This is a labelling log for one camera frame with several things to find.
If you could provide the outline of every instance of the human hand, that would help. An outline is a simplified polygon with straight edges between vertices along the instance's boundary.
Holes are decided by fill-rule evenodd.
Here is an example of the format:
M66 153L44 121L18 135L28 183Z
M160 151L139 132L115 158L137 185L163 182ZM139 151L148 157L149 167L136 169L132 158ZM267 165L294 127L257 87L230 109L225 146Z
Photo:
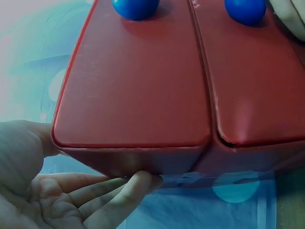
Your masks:
M299 40L305 42L305 1L269 0L274 13Z
M48 124L0 123L2 229L114 229L162 179L136 173L127 183L89 174L37 175L59 152Z

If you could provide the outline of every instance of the red plastic toy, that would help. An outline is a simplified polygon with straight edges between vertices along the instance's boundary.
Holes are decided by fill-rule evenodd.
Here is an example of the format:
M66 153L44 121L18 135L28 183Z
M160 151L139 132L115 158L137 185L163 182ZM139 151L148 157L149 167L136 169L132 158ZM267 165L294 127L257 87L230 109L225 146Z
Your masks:
M223 0L161 0L154 17L127 21L96 0L52 138L111 177L304 165L304 60L269 11L253 28L233 21Z

